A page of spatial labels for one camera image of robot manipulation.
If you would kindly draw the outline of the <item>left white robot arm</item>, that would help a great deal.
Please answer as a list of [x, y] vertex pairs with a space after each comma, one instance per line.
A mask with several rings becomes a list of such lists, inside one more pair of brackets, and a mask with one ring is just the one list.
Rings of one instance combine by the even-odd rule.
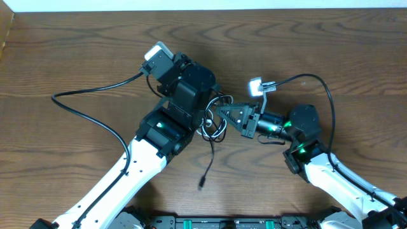
[[107, 228], [131, 198], [191, 142], [215, 90], [216, 79], [186, 54], [159, 50], [141, 73], [159, 82], [163, 97], [140, 122], [135, 137], [104, 177], [72, 208], [32, 228]]

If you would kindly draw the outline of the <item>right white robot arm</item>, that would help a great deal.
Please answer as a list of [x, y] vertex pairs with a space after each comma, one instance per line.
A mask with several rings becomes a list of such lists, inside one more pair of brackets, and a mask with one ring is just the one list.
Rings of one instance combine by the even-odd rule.
[[269, 144], [289, 142], [283, 152], [289, 170], [332, 196], [363, 228], [406, 228], [406, 199], [373, 186], [337, 159], [320, 139], [313, 105], [297, 105], [287, 116], [262, 113], [254, 104], [226, 104], [215, 111], [243, 137], [259, 134]]

